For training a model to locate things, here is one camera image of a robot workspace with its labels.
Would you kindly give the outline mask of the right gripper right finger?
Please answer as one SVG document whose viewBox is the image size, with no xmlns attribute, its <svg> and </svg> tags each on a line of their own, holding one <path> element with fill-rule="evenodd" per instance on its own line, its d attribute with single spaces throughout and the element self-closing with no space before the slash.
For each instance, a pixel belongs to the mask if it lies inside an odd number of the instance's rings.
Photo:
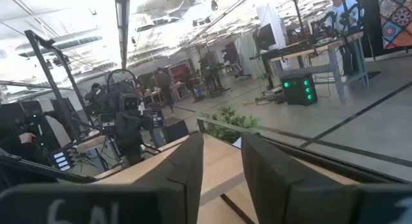
<svg viewBox="0 0 412 224">
<path fill-rule="evenodd" d="M 251 133 L 241 157 L 260 223 L 411 223 L 411 186 L 345 185 Z"/>
</svg>

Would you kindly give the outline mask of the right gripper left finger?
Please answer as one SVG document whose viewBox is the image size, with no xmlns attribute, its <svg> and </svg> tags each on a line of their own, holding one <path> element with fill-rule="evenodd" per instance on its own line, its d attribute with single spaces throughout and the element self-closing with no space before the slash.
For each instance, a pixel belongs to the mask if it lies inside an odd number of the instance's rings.
<svg viewBox="0 0 412 224">
<path fill-rule="evenodd" d="M 203 136 L 189 135 L 129 185 L 22 185 L 1 195 L 1 223 L 196 223 Z"/>
</svg>

